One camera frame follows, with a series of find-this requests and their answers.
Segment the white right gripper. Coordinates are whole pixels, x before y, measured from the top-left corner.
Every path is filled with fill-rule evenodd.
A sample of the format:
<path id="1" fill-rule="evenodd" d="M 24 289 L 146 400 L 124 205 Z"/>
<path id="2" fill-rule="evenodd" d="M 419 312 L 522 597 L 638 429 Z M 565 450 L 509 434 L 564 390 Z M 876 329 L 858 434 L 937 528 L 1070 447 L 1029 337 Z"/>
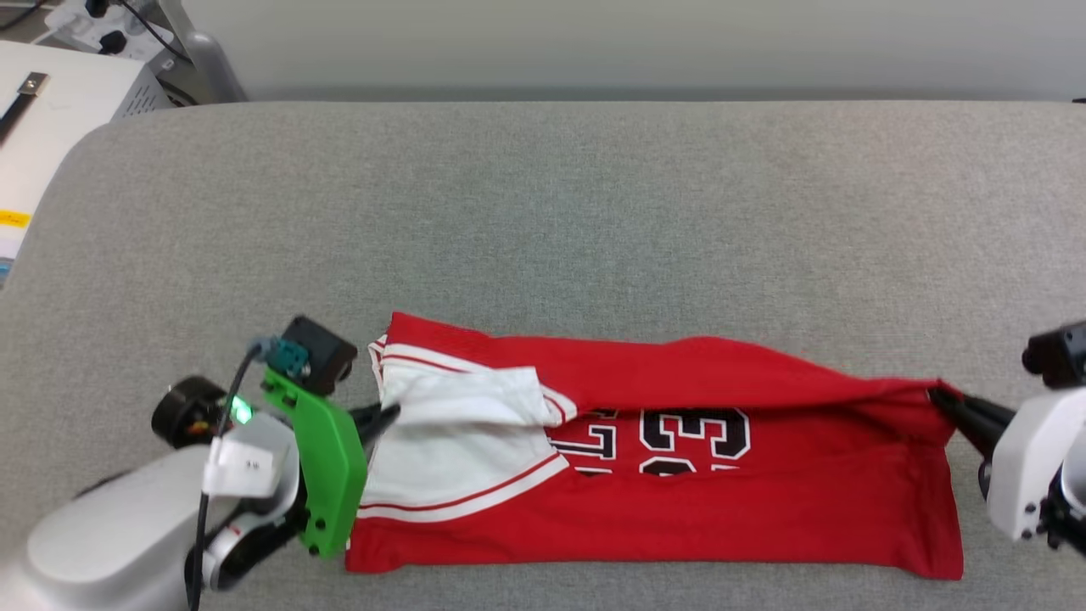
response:
<path id="1" fill-rule="evenodd" d="M 1085 390 L 1047 392 L 1019 410 L 939 386 L 929 400 L 990 460 L 988 515 L 1012 540 L 1083 542 Z"/>

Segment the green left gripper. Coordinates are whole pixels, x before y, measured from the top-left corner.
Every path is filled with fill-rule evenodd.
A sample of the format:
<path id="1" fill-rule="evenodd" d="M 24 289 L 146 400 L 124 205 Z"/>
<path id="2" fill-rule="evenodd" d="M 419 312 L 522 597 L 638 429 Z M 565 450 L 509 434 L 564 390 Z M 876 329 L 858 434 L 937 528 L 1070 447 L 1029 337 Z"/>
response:
<path id="1" fill-rule="evenodd" d="M 268 367 L 261 379 L 275 413 L 228 399 L 206 378 L 185 378 L 152 413 L 152 429 L 176 449 L 205 445 L 199 468 L 207 496 L 205 559 L 261 559 L 288 540 L 310 553 L 341 553 L 367 479 L 364 447 L 386 434 L 400 405 L 353 407 Z"/>

